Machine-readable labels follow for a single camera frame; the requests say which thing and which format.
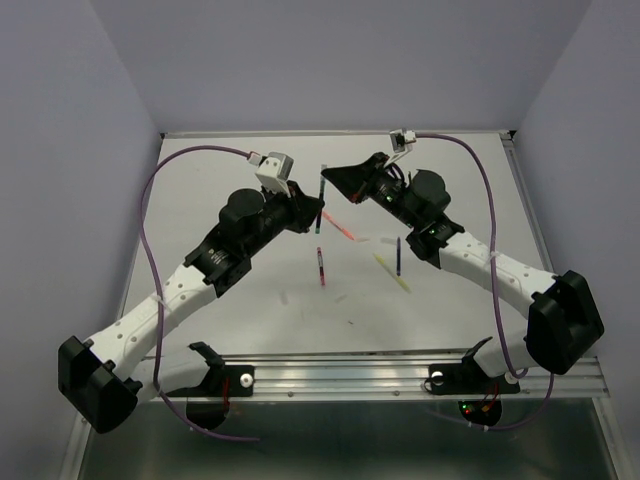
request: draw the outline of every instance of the marker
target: marker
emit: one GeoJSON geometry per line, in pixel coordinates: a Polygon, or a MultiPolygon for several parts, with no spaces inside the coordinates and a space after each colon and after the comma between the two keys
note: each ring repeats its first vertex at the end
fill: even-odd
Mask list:
{"type": "Polygon", "coordinates": [[[342,225],[340,225],[338,222],[336,222],[333,217],[331,215],[329,215],[327,212],[325,212],[324,210],[322,211],[322,216],[324,218],[327,219],[327,221],[333,225],[334,227],[336,227],[338,230],[340,230],[340,232],[342,232],[342,234],[347,237],[349,240],[353,240],[354,242],[357,242],[356,237],[346,228],[344,228],[342,225]]]}
{"type": "Polygon", "coordinates": [[[320,247],[318,247],[318,270],[320,270],[320,285],[324,287],[324,262],[322,261],[322,249],[320,247]]]}
{"type": "Polygon", "coordinates": [[[391,275],[391,277],[398,282],[398,285],[400,285],[400,287],[402,287],[402,289],[407,292],[407,293],[411,293],[411,289],[409,288],[409,285],[407,285],[407,282],[405,282],[403,279],[401,279],[399,276],[397,276],[394,272],[393,269],[386,264],[386,262],[384,261],[384,259],[378,255],[378,254],[373,254],[373,256],[375,257],[375,259],[378,261],[378,263],[382,266],[382,268],[384,268],[387,273],[389,275],[391,275]]]}
{"type": "MultiPolygon", "coordinates": [[[[320,167],[320,171],[322,172],[322,170],[324,170],[325,168],[327,168],[327,166],[323,163],[322,166],[320,167]]],[[[322,175],[320,175],[320,194],[318,195],[318,198],[320,199],[320,201],[324,200],[324,184],[325,184],[325,178],[322,175]]],[[[318,214],[318,217],[316,218],[316,235],[320,233],[321,221],[322,221],[322,215],[318,214]]]]}
{"type": "Polygon", "coordinates": [[[396,243],[396,275],[400,276],[400,237],[396,243]]]}

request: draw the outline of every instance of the red marker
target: red marker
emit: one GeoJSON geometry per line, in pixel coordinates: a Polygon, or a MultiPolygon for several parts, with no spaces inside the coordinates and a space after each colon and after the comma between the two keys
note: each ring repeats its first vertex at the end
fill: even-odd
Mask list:
{"type": "Polygon", "coordinates": [[[322,249],[318,247],[318,269],[320,270],[320,285],[324,287],[324,263],[322,262],[322,249]]]}

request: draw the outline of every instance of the wall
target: wall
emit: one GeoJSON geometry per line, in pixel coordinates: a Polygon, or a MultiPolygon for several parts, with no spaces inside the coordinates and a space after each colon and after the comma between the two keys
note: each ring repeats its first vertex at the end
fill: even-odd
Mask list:
{"type": "Polygon", "coordinates": [[[161,131],[516,128],[587,0],[92,0],[161,131]]]}
{"type": "Polygon", "coordinates": [[[554,265],[585,274],[599,304],[598,352],[636,459],[639,24],[637,0],[594,1],[516,136],[554,265]]]}
{"type": "Polygon", "coordinates": [[[116,315],[159,138],[83,0],[3,2],[0,64],[0,478],[55,479],[57,348],[116,315]]]}

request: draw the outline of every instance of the metal frame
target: metal frame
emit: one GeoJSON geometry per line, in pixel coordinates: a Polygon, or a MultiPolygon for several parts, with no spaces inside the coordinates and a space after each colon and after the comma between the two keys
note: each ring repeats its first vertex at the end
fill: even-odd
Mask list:
{"type": "MultiPolygon", "coordinates": [[[[547,270],[553,271],[551,258],[518,165],[511,136],[506,131],[446,131],[446,133],[498,133],[500,135],[543,266],[547,270]]],[[[386,134],[388,131],[377,130],[185,132],[168,133],[163,138],[386,134]]],[[[129,289],[134,261],[135,255],[132,257],[119,316],[123,313],[124,299],[126,299],[129,289]]],[[[225,356],[225,361],[229,364],[250,363],[256,367],[254,395],[246,398],[234,398],[234,403],[473,400],[473,397],[462,396],[436,397],[426,393],[422,387],[424,379],[429,376],[430,363],[455,362],[460,359],[463,353],[459,350],[316,355],[230,355],[225,356]]],[[[517,395],[510,395],[510,399],[543,398],[548,387],[548,374],[540,368],[531,369],[529,375],[522,379],[520,384],[522,391],[517,395]]],[[[583,358],[567,375],[557,376],[553,397],[592,398],[615,475],[624,480],[636,478],[597,358],[583,358]]],[[[178,402],[186,401],[184,398],[175,400],[178,402]]],[[[219,401],[218,399],[197,400],[219,401]]],[[[60,480],[78,479],[90,431],[91,426],[78,414],[63,461],[60,480]]]]}

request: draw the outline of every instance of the yellow marker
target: yellow marker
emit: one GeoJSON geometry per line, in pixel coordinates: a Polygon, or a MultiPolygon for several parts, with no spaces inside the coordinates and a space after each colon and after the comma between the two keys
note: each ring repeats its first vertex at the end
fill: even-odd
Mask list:
{"type": "Polygon", "coordinates": [[[384,259],[380,255],[374,253],[373,256],[378,261],[378,263],[382,265],[382,268],[384,268],[387,273],[391,275],[396,282],[398,282],[398,285],[400,285],[405,292],[411,293],[411,289],[409,288],[409,285],[407,285],[407,282],[397,276],[396,272],[394,272],[393,269],[385,263],[384,259]]]}

